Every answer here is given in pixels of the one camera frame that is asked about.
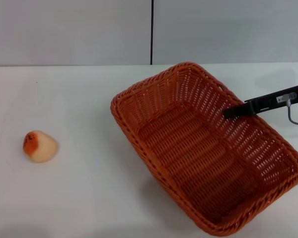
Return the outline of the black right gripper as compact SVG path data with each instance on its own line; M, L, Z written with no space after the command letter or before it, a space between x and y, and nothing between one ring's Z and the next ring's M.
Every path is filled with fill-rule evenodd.
M298 86L246 100L244 104L223 110L225 119L251 116L298 103Z

